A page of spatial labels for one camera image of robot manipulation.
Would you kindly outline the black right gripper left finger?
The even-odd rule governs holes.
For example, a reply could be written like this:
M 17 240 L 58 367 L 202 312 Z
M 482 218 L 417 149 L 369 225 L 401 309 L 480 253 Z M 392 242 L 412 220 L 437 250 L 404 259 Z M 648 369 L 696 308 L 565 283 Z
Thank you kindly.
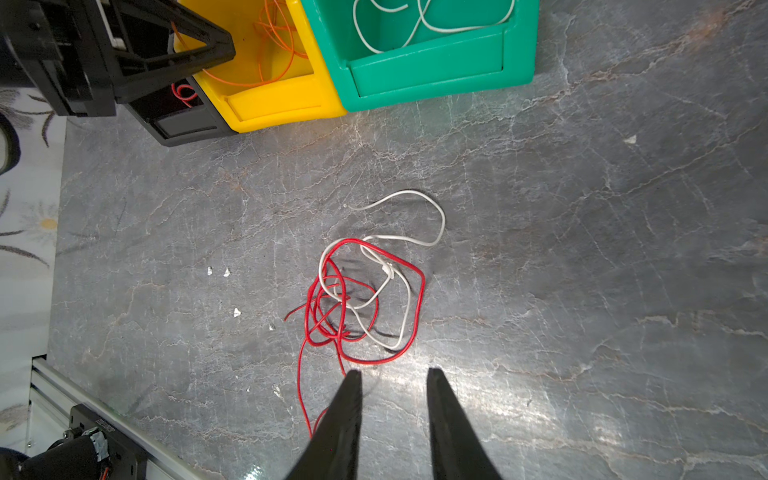
M 357 478 L 362 402 L 361 372 L 351 370 L 288 480 Z

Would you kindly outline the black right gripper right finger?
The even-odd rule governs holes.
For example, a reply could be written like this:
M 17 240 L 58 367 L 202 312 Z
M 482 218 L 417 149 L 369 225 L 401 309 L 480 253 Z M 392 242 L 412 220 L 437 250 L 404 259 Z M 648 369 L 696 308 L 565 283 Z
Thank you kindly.
M 426 380 L 434 479 L 501 479 L 444 372 L 430 368 Z

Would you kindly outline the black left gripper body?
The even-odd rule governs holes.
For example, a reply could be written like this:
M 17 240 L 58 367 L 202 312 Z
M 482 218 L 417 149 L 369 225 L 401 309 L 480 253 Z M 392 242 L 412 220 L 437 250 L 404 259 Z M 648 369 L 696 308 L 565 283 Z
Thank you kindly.
M 60 116 L 106 117 L 235 56 L 231 35 L 177 1 L 4 1 L 1 84 Z

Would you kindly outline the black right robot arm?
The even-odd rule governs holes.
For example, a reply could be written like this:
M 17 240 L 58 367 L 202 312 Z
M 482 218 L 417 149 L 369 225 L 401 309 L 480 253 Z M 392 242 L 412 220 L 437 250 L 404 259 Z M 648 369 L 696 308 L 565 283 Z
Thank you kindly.
M 444 372 L 426 379 L 432 475 L 436 479 L 497 479 L 500 474 Z M 350 371 L 327 411 L 310 428 L 310 441 L 288 472 L 290 479 L 355 479 L 362 427 L 362 375 Z M 195 479 L 189 464 L 142 439 L 85 404 L 72 407 L 64 436 L 29 456 L 1 450 L 4 479 Z

